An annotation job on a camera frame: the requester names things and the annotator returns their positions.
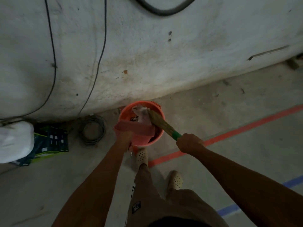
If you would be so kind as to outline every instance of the black cable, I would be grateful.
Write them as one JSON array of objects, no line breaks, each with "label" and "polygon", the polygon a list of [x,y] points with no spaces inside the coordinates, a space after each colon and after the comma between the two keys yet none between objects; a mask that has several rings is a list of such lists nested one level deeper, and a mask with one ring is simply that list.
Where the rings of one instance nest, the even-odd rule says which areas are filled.
[{"label": "black cable", "polygon": [[147,11],[156,14],[158,16],[171,16],[174,15],[176,13],[181,12],[182,10],[184,10],[186,7],[188,7],[191,3],[194,2],[194,0],[185,0],[183,3],[181,3],[180,5],[178,5],[177,7],[173,8],[173,9],[169,9],[169,10],[160,10],[157,9],[153,6],[151,6],[150,4],[148,4],[145,0],[136,0],[140,6],[142,6],[143,8],[145,8]]},{"label": "black cable", "polygon": [[[96,123],[98,125],[99,134],[98,137],[95,139],[89,139],[88,137],[86,137],[84,132],[85,126],[90,123]],[[94,146],[95,144],[97,144],[103,138],[105,132],[106,132],[105,120],[100,116],[92,116],[85,119],[84,121],[81,122],[81,125],[79,127],[79,137],[86,146]]]},{"label": "black cable", "polygon": [[52,30],[51,30],[51,20],[50,20],[50,17],[49,17],[49,11],[48,11],[48,4],[47,4],[47,0],[44,0],[45,2],[45,7],[46,7],[46,13],[47,13],[47,19],[48,19],[48,26],[49,26],[49,32],[51,34],[51,46],[52,46],[52,49],[53,49],[53,55],[54,55],[54,69],[55,69],[55,72],[54,72],[54,82],[53,82],[53,85],[51,87],[51,91],[49,92],[45,102],[36,110],[30,112],[30,113],[27,113],[27,114],[24,114],[24,115],[20,115],[20,116],[12,116],[12,117],[7,117],[7,118],[1,118],[0,120],[3,120],[3,119],[14,119],[14,118],[19,118],[19,117],[23,117],[23,116],[28,116],[38,110],[40,110],[45,104],[46,102],[48,101],[49,97],[51,96],[51,93],[53,92],[53,89],[54,89],[54,86],[55,86],[55,82],[56,82],[56,55],[55,55],[55,47],[54,47],[54,41],[53,41],[53,33],[52,33]]},{"label": "black cable", "polygon": [[98,62],[98,66],[97,66],[97,73],[96,73],[96,77],[95,77],[95,81],[94,81],[94,84],[93,84],[93,87],[91,89],[91,92],[89,93],[89,96],[85,102],[85,104],[83,105],[83,107],[81,108],[81,110],[79,111],[79,114],[81,113],[81,111],[83,110],[83,108],[85,107],[87,101],[89,100],[89,97],[91,96],[92,92],[93,92],[93,89],[95,87],[95,84],[96,84],[96,80],[97,80],[97,76],[98,76],[98,72],[99,72],[99,66],[100,66],[100,62],[101,62],[101,59],[102,59],[102,56],[103,56],[103,53],[104,53],[104,49],[105,49],[105,43],[106,43],[106,0],[104,0],[104,44],[103,44],[103,48],[102,48],[102,52],[101,52],[101,55],[100,55],[100,58],[99,58],[99,62]]}]

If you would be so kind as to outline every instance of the red floor line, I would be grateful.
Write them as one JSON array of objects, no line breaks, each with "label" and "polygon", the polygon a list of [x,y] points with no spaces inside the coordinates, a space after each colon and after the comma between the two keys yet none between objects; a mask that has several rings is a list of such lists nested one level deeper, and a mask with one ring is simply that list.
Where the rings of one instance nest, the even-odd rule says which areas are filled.
[{"label": "red floor line", "polygon": [[[238,135],[240,133],[243,133],[243,132],[246,132],[248,130],[251,130],[251,129],[255,128],[255,127],[261,126],[261,125],[263,125],[265,123],[277,120],[279,118],[288,116],[290,114],[294,114],[294,113],[299,112],[301,110],[303,110],[303,104],[296,105],[296,106],[291,107],[289,109],[286,109],[284,111],[280,111],[280,112],[278,112],[276,114],[270,115],[270,116],[265,117],[263,119],[260,119],[258,121],[249,123],[249,124],[247,124],[245,126],[241,126],[241,127],[237,128],[237,129],[231,130],[231,131],[226,132],[224,134],[221,134],[221,135],[218,135],[218,136],[213,137],[211,139],[208,139],[208,140],[204,141],[204,144],[205,144],[205,146],[212,145],[212,144],[217,143],[219,141],[222,141],[224,139],[228,139],[228,138],[233,137],[235,135]],[[154,159],[152,161],[149,161],[149,168],[151,168],[153,166],[156,166],[158,164],[167,162],[169,160],[178,158],[178,157],[183,156],[183,155],[185,155],[185,153],[182,153],[181,151],[177,151],[177,152],[173,152],[171,154],[162,156],[160,158]]]}]

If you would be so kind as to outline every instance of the white wall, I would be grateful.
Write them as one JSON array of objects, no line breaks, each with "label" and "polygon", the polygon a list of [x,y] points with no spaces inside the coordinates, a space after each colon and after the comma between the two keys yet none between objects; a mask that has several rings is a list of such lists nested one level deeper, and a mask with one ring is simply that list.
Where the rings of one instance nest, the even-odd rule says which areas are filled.
[{"label": "white wall", "polygon": [[[183,0],[147,1],[170,8]],[[104,40],[104,0],[48,2],[57,80],[48,103],[32,117],[70,119],[93,84]],[[157,17],[133,0],[108,0],[105,52],[82,115],[283,61],[303,50],[302,7],[303,0],[196,0],[179,14]],[[44,0],[0,0],[0,13],[0,116],[6,117],[39,107],[54,69]]]}]

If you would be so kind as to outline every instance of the beige shorts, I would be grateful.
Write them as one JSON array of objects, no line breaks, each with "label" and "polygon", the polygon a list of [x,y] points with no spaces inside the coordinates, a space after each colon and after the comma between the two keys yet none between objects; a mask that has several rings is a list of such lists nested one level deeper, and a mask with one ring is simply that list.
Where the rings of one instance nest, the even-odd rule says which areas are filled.
[{"label": "beige shorts", "polygon": [[212,227],[228,227],[223,218],[192,190],[171,189],[166,200],[162,199],[152,183],[148,167],[142,165],[135,178],[125,226],[148,226],[169,216],[200,221]]}]

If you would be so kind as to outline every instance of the shoe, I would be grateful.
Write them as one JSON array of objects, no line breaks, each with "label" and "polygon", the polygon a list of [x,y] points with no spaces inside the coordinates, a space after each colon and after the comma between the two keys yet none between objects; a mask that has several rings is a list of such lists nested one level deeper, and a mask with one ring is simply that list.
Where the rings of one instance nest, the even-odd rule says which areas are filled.
[{"label": "shoe", "polygon": [[170,189],[179,190],[181,189],[182,185],[183,185],[183,178],[181,174],[178,171],[173,170],[166,191],[169,191]]},{"label": "shoe", "polygon": [[136,155],[136,159],[137,159],[138,168],[140,168],[140,166],[143,163],[146,164],[147,167],[149,166],[149,158],[148,158],[148,155],[147,155],[146,148],[143,148],[143,149],[138,151],[138,153]]}]

